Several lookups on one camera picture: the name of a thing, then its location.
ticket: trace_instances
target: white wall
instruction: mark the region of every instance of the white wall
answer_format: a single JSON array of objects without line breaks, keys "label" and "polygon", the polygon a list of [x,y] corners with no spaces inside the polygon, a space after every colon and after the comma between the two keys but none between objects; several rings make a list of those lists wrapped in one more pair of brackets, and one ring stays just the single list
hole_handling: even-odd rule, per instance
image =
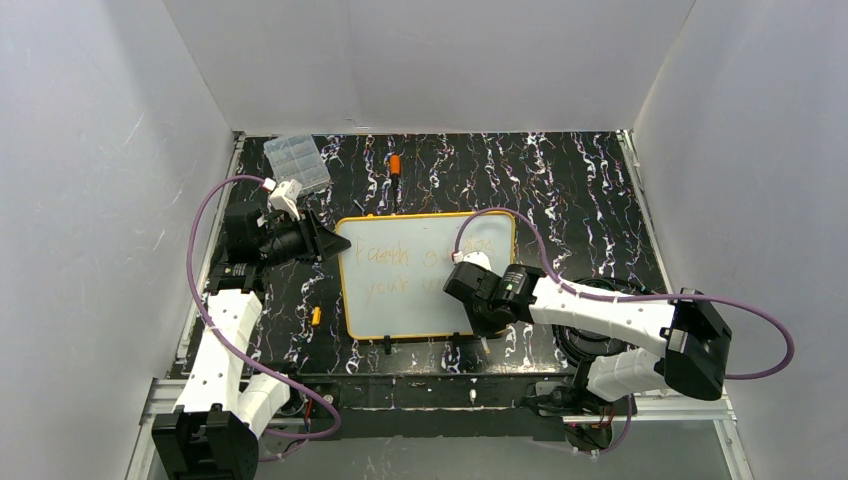
[{"label": "white wall", "polygon": [[[635,127],[675,285],[766,307],[797,341],[783,373],[727,385],[762,479],[848,472],[845,45],[844,2],[698,1]],[[730,371],[779,360],[776,332],[725,312]]]},{"label": "white wall", "polygon": [[123,478],[232,136],[158,0],[0,12],[0,470]]},{"label": "white wall", "polygon": [[249,133],[630,128],[693,0],[165,0]]}]

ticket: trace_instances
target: black and white marbled surface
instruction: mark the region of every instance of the black and white marbled surface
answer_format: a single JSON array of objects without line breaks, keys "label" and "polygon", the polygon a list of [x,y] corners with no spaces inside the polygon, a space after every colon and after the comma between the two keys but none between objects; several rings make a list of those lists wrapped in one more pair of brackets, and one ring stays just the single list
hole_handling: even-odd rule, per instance
[{"label": "black and white marbled surface", "polygon": [[[262,144],[248,138],[238,173],[272,176]],[[399,213],[463,212],[506,206],[526,214],[546,240],[555,269],[565,278],[615,276],[664,291],[634,186],[614,132],[450,135],[316,136],[331,187],[304,203],[331,230],[344,217],[391,211],[389,157],[402,158]],[[252,184],[233,188],[230,201],[265,194]],[[516,262],[538,265],[530,230],[517,226]],[[323,312],[310,326],[313,307]],[[183,373],[197,350],[196,322]],[[518,323],[491,353],[468,340],[452,348],[445,338],[358,342],[346,333],[338,260],[276,267],[265,310],[254,332],[253,357],[295,362],[303,373],[450,374],[561,372],[566,363],[550,328]]]}]

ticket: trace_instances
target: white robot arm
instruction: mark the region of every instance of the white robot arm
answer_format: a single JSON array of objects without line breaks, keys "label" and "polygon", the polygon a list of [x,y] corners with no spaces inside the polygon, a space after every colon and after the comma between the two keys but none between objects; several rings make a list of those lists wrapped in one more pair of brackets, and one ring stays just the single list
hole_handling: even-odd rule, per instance
[{"label": "white robot arm", "polygon": [[638,347],[580,365],[558,407],[577,408],[587,399],[603,405],[662,388],[700,400],[721,397],[731,331],[708,302],[597,302],[580,294],[624,294],[570,284],[578,292],[573,295],[540,269],[525,265],[510,265],[498,276],[479,252],[459,260],[444,290],[463,302],[481,338],[520,320],[579,328]]},{"label": "white robot arm", "polygon": [[240,391],[244,362],[215,334],[246,353],[262,314],[266,269],[290,260],[323,262],[350,248],[315,213],[297,209],[299,191],[295,181],[273,188],[267,215],[256,202],[231,204],[224,213],[223,248],[213,256],[204,290],[215,326],[203,332],[173,412],[153,421],[153,441],[171,480],[253,478],[258,438],[290,399],[289,386],[264,373]]}]

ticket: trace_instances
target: orange marker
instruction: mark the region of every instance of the orange marker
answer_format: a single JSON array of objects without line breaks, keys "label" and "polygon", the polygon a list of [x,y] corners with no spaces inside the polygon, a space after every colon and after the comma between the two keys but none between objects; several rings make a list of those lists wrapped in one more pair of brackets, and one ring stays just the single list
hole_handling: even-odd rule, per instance
[{"label": "orange marker", "polygon": [[389,177],[392,179],[392,197],[394,213],[397,213],[398,182],[400,182],[400,155],[392,155],[389,158]]},{"label": "orange marker", "polygon": [[389,172],[392,174],[392,179],[395,175],[400,175],[400,155],[392,155],[389,159]]}]

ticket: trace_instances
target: whiteboard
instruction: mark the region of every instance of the whiteboard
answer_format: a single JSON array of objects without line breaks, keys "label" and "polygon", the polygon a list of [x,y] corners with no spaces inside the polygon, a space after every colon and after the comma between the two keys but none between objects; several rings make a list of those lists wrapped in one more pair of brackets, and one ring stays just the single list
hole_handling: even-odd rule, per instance
[{"label": "whiteboard", "polygon": [[[350,240],[339,255],[347,331],[357,340],[471,335],[462,304],[442,288],[453,271],[456,234],[471,213],[344,218]],[[495,212],[465,229],[461,250],[489,256],[494,272],[512,263],[515,221]]]}]

